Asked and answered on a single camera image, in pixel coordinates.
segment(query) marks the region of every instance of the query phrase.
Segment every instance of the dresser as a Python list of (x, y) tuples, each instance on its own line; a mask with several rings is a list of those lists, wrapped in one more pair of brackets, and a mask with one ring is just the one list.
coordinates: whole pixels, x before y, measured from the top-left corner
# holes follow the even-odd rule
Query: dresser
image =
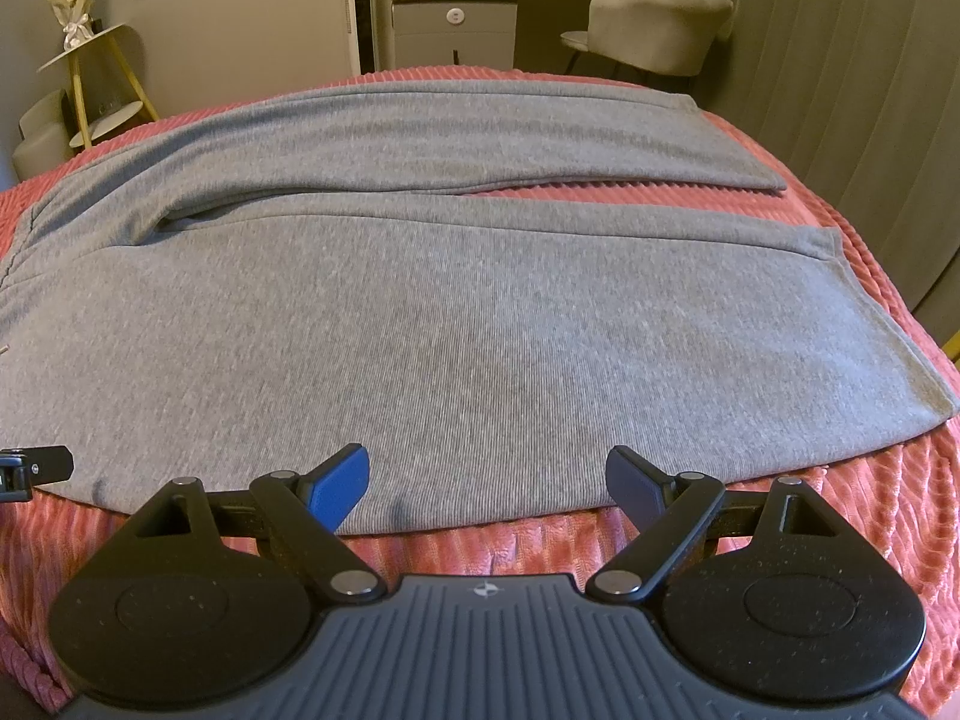
[(517, 0), (392, 0), (397, 68), (514, 66)]

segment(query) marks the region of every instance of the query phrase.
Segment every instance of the white ribbon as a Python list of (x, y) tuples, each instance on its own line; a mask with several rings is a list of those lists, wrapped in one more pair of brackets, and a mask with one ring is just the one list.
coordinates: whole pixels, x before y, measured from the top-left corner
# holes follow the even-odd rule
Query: white ribbon
[(88, 28), (89, 23), (90, 15), (85, 13), (80, 16), (78, 20), (75, 20), (75, 22), (69, 22), (64, 27), (64, 33), (66, 34), (64, 48), (66, 50), (75, 49), (81, 43), (85, 43), (93, 37), (93, 33)]

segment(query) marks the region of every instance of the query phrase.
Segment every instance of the pink bedspread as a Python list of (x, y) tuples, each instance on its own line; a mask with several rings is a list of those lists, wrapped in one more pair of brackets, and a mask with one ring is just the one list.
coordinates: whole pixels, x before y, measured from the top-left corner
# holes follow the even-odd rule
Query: pink bedspread
[[(428, 68), (364, 76), (381, 79), (516, 79), (480, 68)], [(0, 253), (10, 246), (19, 215), (56, 181), (114, 148), (180, 127), (216, 111), (165, 119), (128, 132), (68, 165), (0, 194)], [(899, 322), (938, 370), (960, 391), (960, 374), (906, 310), (890, 280), (841, 215), (800, 184), (784, 165), (731, 124), (710, 120), (786, 178), (783, 197), (695, 186), (592, 184), (497, 191), (498, 196), (603, 203), (649, 203), (728, 211), (791, 224), (833, 225), (864, 289)], [(925, 436), (803, 474), (880, 550), (923, 599), (928, 635), (904, 685), (904, 698), (933, 714), (960, 685), (960, 418)], [(760, 480), (748, 488), (765, 488)], [(13, 674), (50, 712), (69, 698), (46, 634), (46, 617), (61, 586), (124, 521), (54, 495), (0, 507), (0, 668)], [(557, 514), (517, 522), (404, 536), (351, 538), (349, 544), (390, 581), (401, 573), (517, 574), (570, 572), (587, 577), (635, 532), (618, 509)]]

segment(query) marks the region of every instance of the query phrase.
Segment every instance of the black gripper pad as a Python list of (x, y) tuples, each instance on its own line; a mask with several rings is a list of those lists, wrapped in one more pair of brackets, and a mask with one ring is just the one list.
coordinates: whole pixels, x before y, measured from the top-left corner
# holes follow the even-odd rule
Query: black gripper pad
[(634, 608), (587, 600), (565, 575), (406, 577), (338, 608), (265, 683), (201, 709), (76, 699), (64, 720), (923, 720), (878, 694), (786, 709), (723, 693), (676, 661)]

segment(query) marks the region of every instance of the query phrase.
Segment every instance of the wooden table leg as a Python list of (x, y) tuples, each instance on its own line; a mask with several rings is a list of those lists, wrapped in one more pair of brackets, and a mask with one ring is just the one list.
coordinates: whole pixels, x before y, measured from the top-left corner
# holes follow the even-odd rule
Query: wooden table leg
[(954, 365), (960, 367), (960, 332), (957, 332), (953, 338), (944, 344), (944, 354), (950, 358)]
[(123, 56), (123, 52), (117, 45), (113, 35), (107, 35), (107, 45), (110, 47), (113, 58), (120, 66), (120, 70), (123, 71), (123, 75), (127, 77), (127, 81), (130, 83), (131, 87), (133, 87), (133, 92), (138, 96), (138, 98), (140, 98), (141, 103), (143, 103), (143, 107), (147, 111), (147, 114), (155, 122), (158, 122), (160, 120), (160, 116), (157, 114), (157, 108), (154, 108), (154, 104), (151, 103), (147, 98), (147, 93), (143, 91), (140, 81), (137, 80), (137, 77), (133, 74), (133, 68), (131, 68), (130, 63), (128, 63), (127, 57)]
[(80, 124), (80, 135), (83, 135), (83, 148), (93, 148), (90, 140), (90, 125), (86, 120), (86, 103), (83, 102), (83, 84), (80, 82), (80, 57), (77, 52), (67, 57), (70, 65), (70, 77), (73, 80), (73, 104), (77, 108), (77, 124)]

